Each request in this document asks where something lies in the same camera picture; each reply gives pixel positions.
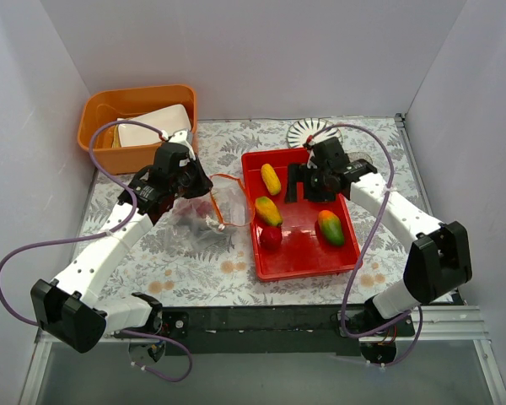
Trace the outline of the clear zip top bag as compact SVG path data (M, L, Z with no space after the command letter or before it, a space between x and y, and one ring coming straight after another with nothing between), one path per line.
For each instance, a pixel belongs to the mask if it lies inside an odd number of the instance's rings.
M179 200L164 223L164 248L168 252L203 251L250 225L253 203L239 178L217 173L210 176L212 190L202 196Z

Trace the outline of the grey fish toy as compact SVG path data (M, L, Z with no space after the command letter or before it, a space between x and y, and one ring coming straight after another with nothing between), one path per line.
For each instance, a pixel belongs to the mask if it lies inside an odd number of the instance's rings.
M186 237L195 251L204 250L226 237L220 229L220 223L210 217L182 217L178 225L186 231Z

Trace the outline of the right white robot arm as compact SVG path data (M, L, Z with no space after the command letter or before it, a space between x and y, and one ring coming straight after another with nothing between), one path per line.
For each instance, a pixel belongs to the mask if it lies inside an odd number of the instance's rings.
M386 334L396 324L396 316L471 280L469 240L462 224L446 224L424 213L389 188L367 160L350 160L335 138L309 140L305 147L308 161L288 167L286 202L296 202L299 183L311 202L331 202L343 195L380 216L408 254L402 279L365 303L364 323L371 333Z

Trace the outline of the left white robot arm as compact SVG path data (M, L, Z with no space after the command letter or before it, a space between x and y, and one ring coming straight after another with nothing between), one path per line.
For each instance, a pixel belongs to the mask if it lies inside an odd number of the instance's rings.
M106 334L131 328L146 338L163 326L163 306L153 297L132 293L101 301L100 292L127 253L169 212L176 199L202 197L212 182L185 140L162 143L152 165L122 192L102 238L90 243L51 282L38 280L30 291L41 329L81 354Z

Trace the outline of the purple grape bunch toy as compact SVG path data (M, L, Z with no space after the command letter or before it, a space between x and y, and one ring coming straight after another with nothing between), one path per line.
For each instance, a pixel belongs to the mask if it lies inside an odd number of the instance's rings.
M206 218L213 214L213 205L208 201L191 199L181 207L181 214L192 218Z

